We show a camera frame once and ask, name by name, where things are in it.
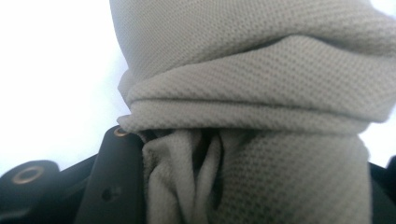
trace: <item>black metal part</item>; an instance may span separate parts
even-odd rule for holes
[[[59,177],[53,161],[29,161],[0,179],[0,223],[44,223],[46,207],[57,203]]]
[[[119,131],[106,132],[76,224],[145,223],[143,143],[137,135]]]

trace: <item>white background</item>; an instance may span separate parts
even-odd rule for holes
[[[396,15],[396,0],[373,1]],[[107,0],[0,2],[0,175],[26,161],[61,169],[97,153],[129,113],[117,91],[126,70]],[[396,154],[396,112],[361,135],[371,161]]]

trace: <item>gray cloth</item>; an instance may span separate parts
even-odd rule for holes
[[[396,22],[352,0],[111,0],[148,223],[370,223],[358,137],[396,101]]]

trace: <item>knitted fabric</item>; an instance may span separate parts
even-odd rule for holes
[[[370,223],[358,137],[396,101],[396,22],[352,0],[111,0],[148,223]]]

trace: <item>metal grommet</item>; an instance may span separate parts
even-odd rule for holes
[[[114,135],[116,135],[117,137],[123,137],[128,135],[129,133],[125,132],[121,127],[119,127],[118,129],[114,130]]]
[[[19,171],[14,177],[12,182],[17,185],[30,183],[44,174],[42,166],[31,166],[22,171]]]

